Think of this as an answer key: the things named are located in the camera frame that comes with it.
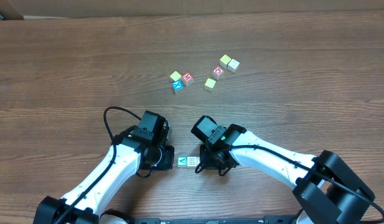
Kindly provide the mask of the white letter E block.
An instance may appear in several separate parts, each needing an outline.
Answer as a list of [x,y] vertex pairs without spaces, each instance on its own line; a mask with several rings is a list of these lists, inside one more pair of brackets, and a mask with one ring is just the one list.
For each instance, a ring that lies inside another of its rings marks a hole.
[[200,157],[187,157],[187,168],[195,169],[200,163]]

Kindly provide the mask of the green letter V block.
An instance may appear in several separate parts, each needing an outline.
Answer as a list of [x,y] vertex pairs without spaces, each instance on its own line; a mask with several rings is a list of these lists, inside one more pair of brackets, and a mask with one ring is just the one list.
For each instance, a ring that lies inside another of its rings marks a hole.
[[187,157],[179,156],[177,158],[177,167],[179,168],[187,167]]

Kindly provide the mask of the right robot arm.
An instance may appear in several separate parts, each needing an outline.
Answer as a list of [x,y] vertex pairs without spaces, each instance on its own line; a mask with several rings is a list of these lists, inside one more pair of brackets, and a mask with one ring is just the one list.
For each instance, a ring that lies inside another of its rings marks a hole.
[[370,188],[333,152],[292,152],[239,125],[225,128],[208,119],[191,132],[203,143],[197,172],[217,168],[224,176],[246,166],[272,176],[291,188],[301,206],[295,223],[363,223],[363,215],[375,204]]

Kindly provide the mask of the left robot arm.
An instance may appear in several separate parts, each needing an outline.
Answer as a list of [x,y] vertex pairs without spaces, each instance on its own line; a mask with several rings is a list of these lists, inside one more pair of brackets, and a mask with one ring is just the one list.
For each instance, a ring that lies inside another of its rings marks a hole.
[[116,135],[106,157],[73,190],[60,199],[47,196],[39,203],[34,223],[99,223],[119,188],[139,169],[168,170],[174,147],[165,140],[153,145],[131,134]]

